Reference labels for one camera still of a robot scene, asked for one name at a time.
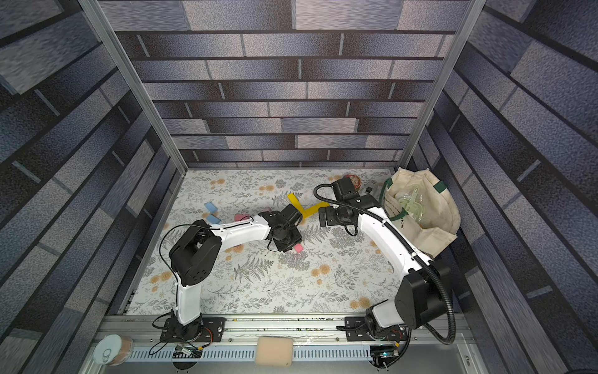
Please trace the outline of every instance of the beige sponge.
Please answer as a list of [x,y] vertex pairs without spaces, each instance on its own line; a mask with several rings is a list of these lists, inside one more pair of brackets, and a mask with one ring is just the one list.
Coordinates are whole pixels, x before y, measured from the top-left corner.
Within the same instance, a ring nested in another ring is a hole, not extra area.
[[289,367],[293,360],[293,339],[290,337],[258,338],[258,349],[255,354],[255,364]]

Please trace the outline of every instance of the pink block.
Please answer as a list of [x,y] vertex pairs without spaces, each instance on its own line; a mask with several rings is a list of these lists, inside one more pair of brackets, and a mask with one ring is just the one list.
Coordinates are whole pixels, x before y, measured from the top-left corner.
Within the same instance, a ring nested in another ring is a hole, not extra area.
[[235,222],[237,222],[237,221],[243,221],[243,220],[248,220],[250,218],[251,218],[251,216],[249,214],[235,214],[234,215]]

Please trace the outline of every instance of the yellow strap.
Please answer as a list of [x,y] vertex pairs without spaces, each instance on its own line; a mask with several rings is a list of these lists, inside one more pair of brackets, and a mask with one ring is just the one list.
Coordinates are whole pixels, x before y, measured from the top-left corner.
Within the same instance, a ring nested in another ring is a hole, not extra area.
[[289,198],[291,205],[294,206],[299,211],[299,213],[301,213],[303,215],[304,219],[309,217],[312,214],[317,213],[318,209],[320,209],[321,207],[330,206],[330,204],[323,201],[321,203],[317,203],[314,206],[311,206],[310,208],[303,209],[303,207],[301,206],[301,203],[299,202],[299,200],[297,200],[297,197],[295,196],[295,194],[290,193],[286,196]]

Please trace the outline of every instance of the brick wall backdrop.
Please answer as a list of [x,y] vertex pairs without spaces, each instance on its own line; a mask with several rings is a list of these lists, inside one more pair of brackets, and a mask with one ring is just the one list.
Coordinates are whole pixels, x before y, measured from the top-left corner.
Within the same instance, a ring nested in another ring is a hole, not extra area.
[[395,164],[467,7],[100,1],[190,167]]
[[0,11],[0,371],[77,373],[180,174],[77,1]]
[[414,154],[490,372],[598,369],[598,2],[488,0]]

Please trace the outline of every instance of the aluminum rail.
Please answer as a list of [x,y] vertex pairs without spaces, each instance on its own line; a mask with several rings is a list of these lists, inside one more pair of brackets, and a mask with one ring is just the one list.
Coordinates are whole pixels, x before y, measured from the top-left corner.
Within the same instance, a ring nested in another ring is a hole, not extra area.
[[[247,345],[257,344],[260,336],[280,336],[293,338],[296,345],[372,345],[381,342],[348,342],[345,332],[336,329],[344,324],[345,317],[362,317],[363,313],[327,313],[327,314],[226,314],[205,315],[224,317],[222,342],[215,345]],[[93,340],[97,343],[105,336],[119,334],[130,336],[136,346],[154,345],[160,339],[161,331],[152,327],[151,323],[157,315],[113,315],[106,316]],[[456,343],[474,343],[471,330],[463,315],[455,316],[457,323]],[[441,334],[446,333],[445,316],[431,322]],[[419,328],[412,332],[411,344],[441,344],[427,329]]]
[[89,22],[95,29],[97,35],[100,37],[100,40],[102,40],[102,43],[108,50],[110,57],[112,57],[116,63],[120,74],[123,75],[125,82],[129,85],[129,88],[131,88],[133,95],[135,95],[139,105],[143,109],[145,115],[148,117],[149,122],[151,123],[155,132],[158,134],[158,137],[164,145],[164,149],[172,158],[176,168],[179,169],[179,172],[182,175],[185,175],[187,172],[187,164],[172,140],[170,133],[166,129],[164,121],[160,117],[158,110],[155,108],[150,95],[145,90],[143,83],[141,83],[141,79],[137,75],[137,72],[131,63],[131,60],[129,60],[127,53],[124,51],[123,46],[120,44],[120,41],[114,33],[110,22],[106,18],[106,15],[102,11],[100,4],[97,0],[78,1],[81,5],[81,8],[83,8],[83,11],[85,12],[85,15],[89,19]]
[[420,110],[417,120],[413,125],[413,129],[411,130],[411,133],[407,138],[407,142],[403,147],[401,157],[396,163],[398,167],[403,169],[406,168],[409,160],[411,160],[413,151],[417,146],[417,142],[419,142],[419,138],[421,137],[424,128],[432,117],[434,105],[436,105],[436,101],[438,101],[444,85],[446,84],[447,80],[449,80],[449,76],[453,71],[455,64],[457,63],[459,56],[461,55],[461,51],[465,46],[465,42],[469,38],[469,34],[471,34],[471,30],[474,28],[475,22],[478,20],[485,3],[486,0],[469,0],[463,20],[455,32],[453,42],[443,60],[443,64],[438,71],[436,79],[434,79],[434,83],[432,83],[432,89],[430,90],[426,101],[423,103],[422,109]]

